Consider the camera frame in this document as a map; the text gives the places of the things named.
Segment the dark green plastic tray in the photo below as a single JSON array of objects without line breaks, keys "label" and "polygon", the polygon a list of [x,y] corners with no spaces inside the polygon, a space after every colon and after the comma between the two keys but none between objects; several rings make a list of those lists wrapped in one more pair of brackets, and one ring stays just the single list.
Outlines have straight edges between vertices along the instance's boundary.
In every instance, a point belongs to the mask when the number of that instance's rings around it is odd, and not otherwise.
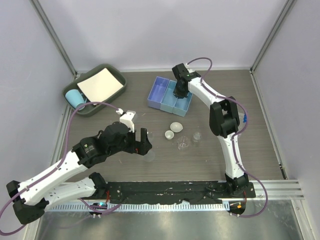
[{"label": "dark green plastic tray", "polygon": [[80,109],[77,114],[91,117],[119,97],[127,87],[127,80],[119,70],[103,63],[80,76],[62,90],[67,104],[75,109],[82,102],[93,102]]}]

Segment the blue tiered organizer box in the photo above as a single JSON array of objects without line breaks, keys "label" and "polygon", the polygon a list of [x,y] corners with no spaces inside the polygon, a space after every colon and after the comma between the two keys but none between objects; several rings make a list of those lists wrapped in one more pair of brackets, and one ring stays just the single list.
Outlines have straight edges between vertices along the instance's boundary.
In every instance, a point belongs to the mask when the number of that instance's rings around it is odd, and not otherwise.
[{"label": "blue tiered organizer box", "polygon": [[193,94],[188,93],[187,98],[174,96],[176,81],[157,76],[147,98],[147,105],[154,109],[184,117],[192,101]]}]

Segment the large white ceramic bowl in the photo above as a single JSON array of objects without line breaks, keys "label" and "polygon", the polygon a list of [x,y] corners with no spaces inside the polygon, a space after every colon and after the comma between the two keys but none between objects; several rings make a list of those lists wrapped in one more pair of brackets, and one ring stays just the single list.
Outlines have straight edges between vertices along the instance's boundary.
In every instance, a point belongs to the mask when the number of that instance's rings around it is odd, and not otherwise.
[{"label": "large white ceramic bowl", "polygon": [[169,127],[174,133],[179,133],[183,130],[183,125],[180,122],[172,122]]}]

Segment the light blue mug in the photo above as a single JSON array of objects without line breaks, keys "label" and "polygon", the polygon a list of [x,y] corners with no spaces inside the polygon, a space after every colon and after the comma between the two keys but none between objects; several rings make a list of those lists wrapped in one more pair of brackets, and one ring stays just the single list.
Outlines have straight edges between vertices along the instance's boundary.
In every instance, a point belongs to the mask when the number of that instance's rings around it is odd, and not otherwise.
[{"label": "light blue mug", "polygon": [[78,106],[87,102],[86,96],[77,89],[71,89],[65,94],[65,98],[68,103],[76,109]]}]

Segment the small white ceramic bowl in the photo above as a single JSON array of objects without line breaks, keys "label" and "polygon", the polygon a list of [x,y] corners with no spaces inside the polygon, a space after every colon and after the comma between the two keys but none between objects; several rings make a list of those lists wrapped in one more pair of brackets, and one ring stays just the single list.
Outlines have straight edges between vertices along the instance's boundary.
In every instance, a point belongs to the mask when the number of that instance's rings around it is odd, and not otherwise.
[{"label": "small white ceramic bowl", "polygon": [[172,140],[175,136],[174,132],[171,131],[171,130],[167,130],[165,133],[164,133],[164,136],[167,140]]}]

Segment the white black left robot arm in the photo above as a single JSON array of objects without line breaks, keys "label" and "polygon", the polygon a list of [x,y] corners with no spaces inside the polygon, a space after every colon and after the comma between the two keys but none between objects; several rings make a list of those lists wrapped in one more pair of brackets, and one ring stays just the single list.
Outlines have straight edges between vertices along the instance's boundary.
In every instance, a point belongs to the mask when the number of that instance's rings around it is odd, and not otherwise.
[{"label": "white black left robot arm", "polygon": [[6,185],[17,219],[26,225],[64,202],[88,197],[102,199],[107,192],[107,183],[97,172],[75,183],[62,183],[119,152],[144,156],[151,148],[146,128],[141,128],[140,140],[137,141],[136,132],[119,121],[95,136],[83,138],[66,153],[64,159],[43,172],[29,180],[13,180]]}]

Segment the aluminium rail profile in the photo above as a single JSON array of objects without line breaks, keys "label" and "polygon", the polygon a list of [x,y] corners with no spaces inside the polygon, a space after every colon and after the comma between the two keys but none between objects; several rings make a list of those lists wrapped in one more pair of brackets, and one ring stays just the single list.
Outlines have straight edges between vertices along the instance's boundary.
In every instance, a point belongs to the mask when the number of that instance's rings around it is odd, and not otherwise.
[{"label": "aluminium rail profile", "polygon": [[304,200],[304,194],[298,180],[262,180],[268,200]]}]

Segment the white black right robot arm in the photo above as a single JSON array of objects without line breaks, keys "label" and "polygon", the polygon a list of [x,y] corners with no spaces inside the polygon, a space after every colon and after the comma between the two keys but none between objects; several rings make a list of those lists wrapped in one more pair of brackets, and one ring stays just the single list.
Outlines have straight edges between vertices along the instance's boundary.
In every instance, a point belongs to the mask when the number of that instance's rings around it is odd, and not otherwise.
[{"label": "white black right robot arm", "polygon": [[176,79],[173,94],[186,98],[188,93],[197,96],[209,109],[209,127],[217,136],[225,161],[226,193],[233,198],[243,193],[249,184],[248,174],[242,164],[239,141],[240,119],[236,100],[226,97],[210,87],[202,76],[180,63],[172,68]]}]

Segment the small clear glass bottle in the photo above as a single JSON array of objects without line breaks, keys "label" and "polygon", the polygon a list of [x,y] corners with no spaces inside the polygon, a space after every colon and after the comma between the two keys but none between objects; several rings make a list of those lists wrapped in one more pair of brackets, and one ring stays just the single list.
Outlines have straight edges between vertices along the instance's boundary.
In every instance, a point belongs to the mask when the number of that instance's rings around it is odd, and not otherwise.
[{"label": "small clear glass bottle", "polygon": [[192,144],[194,146],[198,146],[199,143],[201,142],[201,139],[202,139],[202,135],[200,132],[195,132],[192,136]]}]

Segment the clear glass beaker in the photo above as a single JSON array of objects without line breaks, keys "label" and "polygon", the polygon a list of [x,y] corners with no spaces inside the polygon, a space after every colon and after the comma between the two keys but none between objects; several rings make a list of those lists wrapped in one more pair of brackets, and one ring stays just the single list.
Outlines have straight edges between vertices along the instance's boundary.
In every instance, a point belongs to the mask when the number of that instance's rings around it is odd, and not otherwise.
[{"label": "clear glass beaker", "polygon": [[179,151],[185,151],[190,146],[190,139],[186,136],[181,136],[177,139],[176,143]]}]

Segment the clear glass watch dish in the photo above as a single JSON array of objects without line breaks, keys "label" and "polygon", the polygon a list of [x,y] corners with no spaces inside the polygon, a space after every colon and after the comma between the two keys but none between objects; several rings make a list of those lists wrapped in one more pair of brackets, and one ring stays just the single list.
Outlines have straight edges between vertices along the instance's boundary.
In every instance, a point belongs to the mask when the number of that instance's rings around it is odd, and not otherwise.
[{"label": "clear glass watch dish", "polygon": [[147,136],[149,139],[153,139],[154,138],[154,134],[150,131],[147,132]]}]

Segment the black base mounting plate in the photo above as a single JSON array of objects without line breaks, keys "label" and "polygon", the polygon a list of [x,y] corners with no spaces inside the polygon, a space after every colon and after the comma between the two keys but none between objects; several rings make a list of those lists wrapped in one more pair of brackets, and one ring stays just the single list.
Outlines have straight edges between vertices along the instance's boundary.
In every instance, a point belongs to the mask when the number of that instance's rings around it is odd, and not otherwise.
[{"label": "black base mounting plate", "polygon": [[255,198],[252,182],[240,190],[232,190],[226,181],[129,181],[108,182],[102,196],[86,200],[109,200],[112,204],[173,205],[186,201],[192,205],[216,204],[222,199]]}]

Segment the white square plate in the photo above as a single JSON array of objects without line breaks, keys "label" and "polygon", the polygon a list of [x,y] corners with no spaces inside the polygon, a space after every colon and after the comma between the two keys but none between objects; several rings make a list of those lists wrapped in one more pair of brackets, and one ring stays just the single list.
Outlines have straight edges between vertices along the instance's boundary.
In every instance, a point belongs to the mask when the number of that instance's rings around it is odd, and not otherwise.
[{"label": "white square plate", "polygon": [[124,85],[107,68],[103,68],[95,75],[77,83],[77,86],[90,102],[104,102]]}]

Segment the clear test tube rack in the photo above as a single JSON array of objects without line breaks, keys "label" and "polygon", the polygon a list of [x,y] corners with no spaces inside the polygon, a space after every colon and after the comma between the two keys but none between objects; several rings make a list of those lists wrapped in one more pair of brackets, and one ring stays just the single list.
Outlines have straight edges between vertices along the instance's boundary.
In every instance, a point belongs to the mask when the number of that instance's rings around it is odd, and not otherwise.
[{"label": "clear test tube rack", "polygon": [[246,124],[247,124],[247,122],[243,122],[243,120],[245,119],[245,118],[244,118],[244,115],[246,115],[246,114],[243,113],[243,112],[239,112],[239,113],[238,113],[238,117],[239,117],[239,126],[238,126],[238,132],[239,132],[239,134],[238,134],[238,137],[239,137],[239,138],[241,137],[243,131],[246,129]]}]

